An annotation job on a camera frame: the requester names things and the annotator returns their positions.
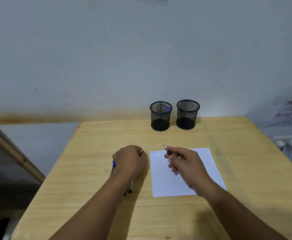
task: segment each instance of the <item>black mesh pen holder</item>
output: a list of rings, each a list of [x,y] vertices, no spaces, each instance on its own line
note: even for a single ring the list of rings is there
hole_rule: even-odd
[[[169,128],[172,105],[168,102],[158,101],[150,105],[151,127],[156,131],[165,131]]]
[[[193,100],[181,100],[177,103],[176,125],[183,130],[190,130],[195,127],[199,103]]]

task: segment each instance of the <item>forearm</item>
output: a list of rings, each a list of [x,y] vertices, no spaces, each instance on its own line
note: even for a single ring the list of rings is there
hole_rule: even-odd
[[[107,239],[121,198],[131,180],[128,175],[117,172],[112,174],[100,190],[50,240]]]
[[[215,182],[204,198],[232,240],[287,240]]]

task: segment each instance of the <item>wooden table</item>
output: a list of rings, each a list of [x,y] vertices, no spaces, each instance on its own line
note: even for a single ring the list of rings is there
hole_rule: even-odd
[[[292,239],[292,163],[244,117],[197,118],[192,130],[171,122],[157,132],[150,120],[84,122],[14,231],[13,240],[48,239],[109,177],[112,154],[129,144],[149,153],[163,143],[210,148],[230,193]],[[152,197],[149,164],[123,198],[108,239],[228,239],[204,199]]]

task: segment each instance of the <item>brown stain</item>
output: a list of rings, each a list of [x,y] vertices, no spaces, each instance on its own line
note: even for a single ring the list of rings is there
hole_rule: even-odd
[[[0,125],[11,124],[44,124],[44,123],[71,123],[82,121],[101,120],[135,120],[150,119],[149,108],[142,109],[93,109],[91,111],[66,112],[56,111],[55,113],[0,113]]]

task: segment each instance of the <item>printed sign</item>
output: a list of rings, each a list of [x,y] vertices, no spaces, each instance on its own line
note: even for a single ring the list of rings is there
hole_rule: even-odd
[[[286,101],[271,120],[271,125],[292,125],[292,101]]]

